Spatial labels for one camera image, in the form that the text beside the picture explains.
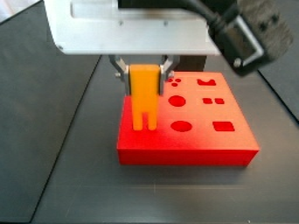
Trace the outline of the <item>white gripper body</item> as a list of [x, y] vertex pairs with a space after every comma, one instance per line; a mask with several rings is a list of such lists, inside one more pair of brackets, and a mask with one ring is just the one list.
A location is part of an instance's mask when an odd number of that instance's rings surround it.
[[217, 55], [205, 20], [185, 10], [121, 9], [117, 0], [42, 0], [66, 54]]

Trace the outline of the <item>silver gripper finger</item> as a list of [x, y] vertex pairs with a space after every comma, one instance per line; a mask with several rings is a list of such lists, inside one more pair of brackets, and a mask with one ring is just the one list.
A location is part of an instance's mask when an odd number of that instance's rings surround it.
[[160, 65], [160, 79], [158, 79], [158, 95], [164, 94], [164, 83], [170, 77], [170, 73], [180, 63], [178, 55], [165, 55], [162, 64]]
[[118, 55], [109, 55], [109, 62], [116, 69], [116, 77], [124, 82], [125, 94], [130, 95], [129, 87], [129, 66]]

